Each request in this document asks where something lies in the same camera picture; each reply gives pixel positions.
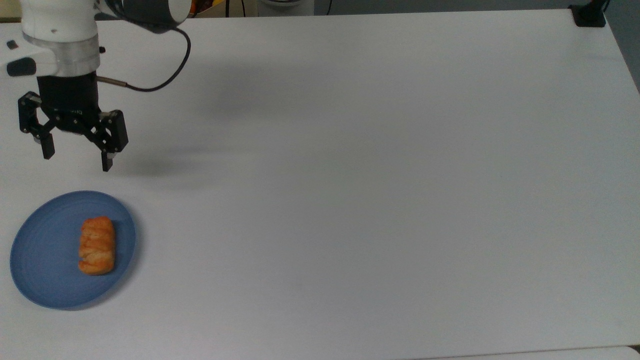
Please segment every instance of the table surface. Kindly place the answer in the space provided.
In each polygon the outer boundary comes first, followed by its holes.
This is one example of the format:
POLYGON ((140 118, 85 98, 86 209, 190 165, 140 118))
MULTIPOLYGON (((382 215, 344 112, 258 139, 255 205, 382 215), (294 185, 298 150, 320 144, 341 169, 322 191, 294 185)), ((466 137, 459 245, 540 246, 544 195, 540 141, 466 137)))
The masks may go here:
MULTIPOLYGON (((14 24, 0 26, 0 31, 14 24)), ((102 22, 99 74, 152 86, 184 40, 102 22)), ((100 85, 111 171, 0 92, 0 356, 415 359, 640 343, 640 96, 568 10, 201 19, 151 93, 100 85), (139 248, 79 311, 13 285, 62 193, 134 214, 139 248)))

